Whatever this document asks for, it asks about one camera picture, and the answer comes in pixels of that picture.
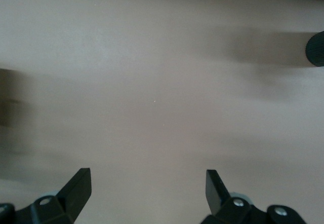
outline black cylindrical object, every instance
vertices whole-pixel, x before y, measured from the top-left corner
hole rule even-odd
[[[306,57],[315,66],[324,66],[324,31],[309,39],[306,45]]]

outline ribbed black knob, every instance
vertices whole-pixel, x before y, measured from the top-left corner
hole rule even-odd
[[[306,56],[315,66],[324,66],[324,31],[309,39],[306,45]]]

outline beige surface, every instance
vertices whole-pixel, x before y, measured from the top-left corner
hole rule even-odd
[[[205,170],[257,207],[322,222],[319,0],[0,0],[0,63],[24,74],[1,128],[0,202],[90,167],[76,223],[199,224]]]

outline black bracket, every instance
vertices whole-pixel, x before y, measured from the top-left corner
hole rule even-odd
[[[207,170],[206,198],[212,215],[201,224],[306,224],[290,207],[271,205],[263,212],[244,198],[231,197],[216,170]]]
[[[81,168],[55,196],[44,196],[21,210],[0,204],[1,224],[73,224],[91,195],[89,168]]]

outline silver screw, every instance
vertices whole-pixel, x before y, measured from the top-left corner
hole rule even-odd
[[[239,207],[244,206],[244,202],[240,199],[235,199],[233,202],[234,202],[234,205],[236,205],[236,206],[239,206]]]
[[[285,211],[285,209],[280,208],[280,207],[276,207],[274,209],[275,213],[277,213],[278,215],[282,215],[282,216],[286,216],[287,212]]]
[[[40,204],[40,205],[46,205],[46,204],[48,204],[50,201],[51,201],[51,198],[46,198],[46,199],[41,200],[39,204]]]

